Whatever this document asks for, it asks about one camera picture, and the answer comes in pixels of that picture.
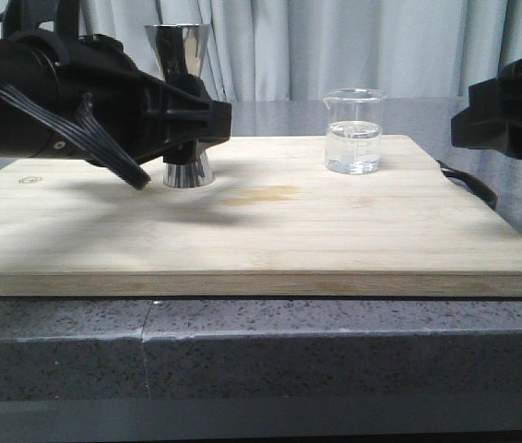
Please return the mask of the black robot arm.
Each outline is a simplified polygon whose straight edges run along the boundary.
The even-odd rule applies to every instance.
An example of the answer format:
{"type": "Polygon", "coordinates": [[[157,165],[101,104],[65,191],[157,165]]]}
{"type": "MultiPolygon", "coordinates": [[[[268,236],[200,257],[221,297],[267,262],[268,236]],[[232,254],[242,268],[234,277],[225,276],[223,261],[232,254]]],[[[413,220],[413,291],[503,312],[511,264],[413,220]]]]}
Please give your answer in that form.
{"type": "Polygon", "coordinates": [[[226,141],[231,106],[202,81],[163,81],[141,71],[116,39],[84,35],[76,1],[11,1],[0,36],[0,157],[94,162],[95,137],[77,114],[90,109],[114,158],[184,162],[226,141]]]}

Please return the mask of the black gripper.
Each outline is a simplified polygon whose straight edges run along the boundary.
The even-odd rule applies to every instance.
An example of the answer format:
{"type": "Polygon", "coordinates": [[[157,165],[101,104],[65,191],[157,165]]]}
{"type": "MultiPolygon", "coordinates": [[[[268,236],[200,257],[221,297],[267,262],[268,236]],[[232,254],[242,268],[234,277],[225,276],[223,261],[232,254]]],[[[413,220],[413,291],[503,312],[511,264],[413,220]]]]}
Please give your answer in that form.
{"type": "Polygon", "coordinates": [[[469,86],[468,107],[451,120],[451,143],[522,160],[522,59],[469,86]]]}
{"type": "Polygon", "coordinates": [[[123,45],[101,34],[80,35],[80,6],[61,1],[55,32],[62,42],[55,63],[58,103],[74,122],[58,158],[95,165],[194,162],[227,141],[231,105],[210,99],[199,77],[174,74],[169,82],[140,71],[123,45]]]}

